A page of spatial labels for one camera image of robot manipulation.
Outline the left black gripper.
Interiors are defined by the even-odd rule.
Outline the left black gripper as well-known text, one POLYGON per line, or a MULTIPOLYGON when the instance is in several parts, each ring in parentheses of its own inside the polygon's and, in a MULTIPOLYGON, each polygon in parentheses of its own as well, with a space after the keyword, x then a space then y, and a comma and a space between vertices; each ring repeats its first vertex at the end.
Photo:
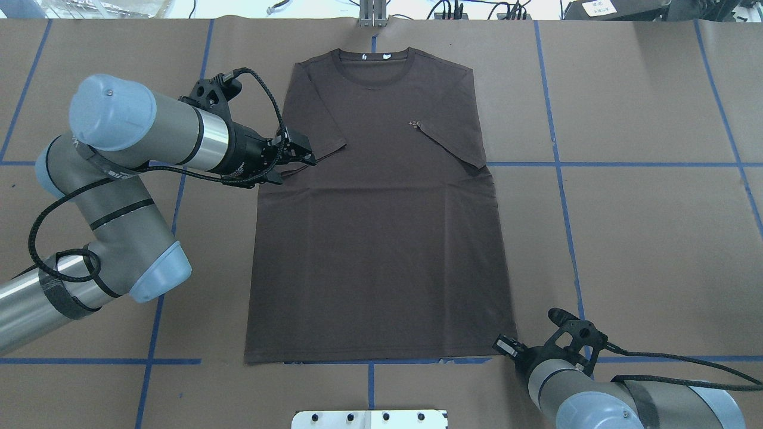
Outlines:
POLYGON ((224 169, 224 185, 253 188, 258 184, 283 184, 283 179, 317 165, 307 136, 283 127, 274 139, 234 124, 234 150, 224 169))

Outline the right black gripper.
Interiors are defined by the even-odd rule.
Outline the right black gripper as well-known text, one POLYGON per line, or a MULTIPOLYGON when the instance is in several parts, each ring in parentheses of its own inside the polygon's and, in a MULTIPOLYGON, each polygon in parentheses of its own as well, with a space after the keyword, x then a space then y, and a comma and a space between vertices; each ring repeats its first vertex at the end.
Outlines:
POLYGON ((560 359, 560 347, 526 347, 515 338, 499 335, 493 343, 493 349, 513 359, 518 377, 528 377, 534 369, 548 359, 560 359))

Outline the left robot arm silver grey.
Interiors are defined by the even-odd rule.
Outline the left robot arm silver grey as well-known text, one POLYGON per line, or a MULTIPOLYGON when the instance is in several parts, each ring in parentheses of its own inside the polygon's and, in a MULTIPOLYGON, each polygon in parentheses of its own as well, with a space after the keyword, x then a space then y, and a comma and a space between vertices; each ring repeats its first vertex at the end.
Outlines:
POLYGON ((82 81, 69 103, 69 129, 35 162, 55 197, 27 237, 31 267, 2 284, 1 350, 8 354, 122 296, 144 303, 187 280, 193 269, 141 179, 164 171, 239 188, 280 185, 278 166, 317 163, 307 136, 278 120, 273 138, 232 119, 239 68, 199 79, 175 100, 107 74, 82 81), (93 233, 82 247, 43 257, 44 220, 73 203, 93 233))

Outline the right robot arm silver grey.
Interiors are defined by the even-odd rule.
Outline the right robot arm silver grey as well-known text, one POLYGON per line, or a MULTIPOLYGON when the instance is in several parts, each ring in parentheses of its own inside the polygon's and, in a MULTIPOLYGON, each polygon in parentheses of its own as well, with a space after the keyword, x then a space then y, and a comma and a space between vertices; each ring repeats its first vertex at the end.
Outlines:
POLYGON ((526 347, 500 335, 493 347, 515 364, 526 392, 556 428, 746 428, 727 388, 623 380, 597 382, 584 356, 554 340, 526 347))

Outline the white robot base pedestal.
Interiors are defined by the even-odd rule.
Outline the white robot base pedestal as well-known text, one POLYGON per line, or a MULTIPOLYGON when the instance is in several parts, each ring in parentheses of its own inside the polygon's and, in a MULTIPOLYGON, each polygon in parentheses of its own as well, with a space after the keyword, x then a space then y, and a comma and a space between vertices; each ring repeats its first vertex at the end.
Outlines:
POLYGON ((292 418, 291 428, 448 428, 446 411, 388 409, 303 411, 292 418))

